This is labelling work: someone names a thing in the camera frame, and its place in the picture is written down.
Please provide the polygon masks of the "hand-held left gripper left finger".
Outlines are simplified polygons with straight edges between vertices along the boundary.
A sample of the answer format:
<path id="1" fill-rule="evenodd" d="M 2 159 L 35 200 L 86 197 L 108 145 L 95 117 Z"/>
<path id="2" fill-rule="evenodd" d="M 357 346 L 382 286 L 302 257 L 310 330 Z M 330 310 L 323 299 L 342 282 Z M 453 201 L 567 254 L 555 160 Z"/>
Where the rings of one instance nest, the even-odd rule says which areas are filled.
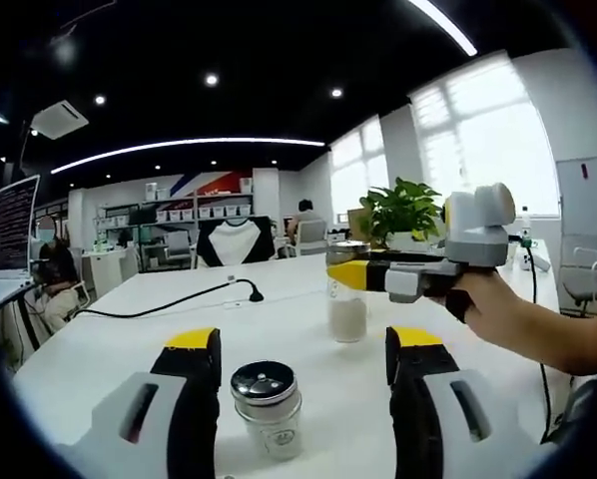
<path id="1" fill-rule="evenodd" d="M 149 371 L 93 408 L 77 442 L 57 450 L 83 478 L 213 478 L 221 378 L 219 330 L 178 334 Z"/>

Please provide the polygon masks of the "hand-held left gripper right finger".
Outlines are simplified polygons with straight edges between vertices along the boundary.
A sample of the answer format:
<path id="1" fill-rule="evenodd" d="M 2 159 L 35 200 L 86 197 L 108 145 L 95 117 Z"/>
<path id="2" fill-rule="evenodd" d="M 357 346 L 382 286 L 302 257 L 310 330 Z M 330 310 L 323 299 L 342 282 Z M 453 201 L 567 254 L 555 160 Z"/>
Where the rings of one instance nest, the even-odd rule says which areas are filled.
<path id="1" fill-rule="evenodd" d="M 398 478 L 526 478 L 556 448 L 423 329 L 388 327 L 385 366 Z"/>

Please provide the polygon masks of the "person's right hand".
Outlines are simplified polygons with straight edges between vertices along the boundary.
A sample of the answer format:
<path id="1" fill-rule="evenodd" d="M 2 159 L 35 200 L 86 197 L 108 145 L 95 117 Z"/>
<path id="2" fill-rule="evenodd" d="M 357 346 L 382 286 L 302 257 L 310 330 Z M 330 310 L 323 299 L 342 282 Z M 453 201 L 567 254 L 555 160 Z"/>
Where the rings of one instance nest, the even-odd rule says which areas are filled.
<path id="1" fill-rule="evenodd" d="M 498 272 L 468 272 L 454 289 L 466 292 L 472 301 L 464 315 L 469 328 L 489 343 L 512 349 L 517 342 L 515 313 L 520 298 Z"/>

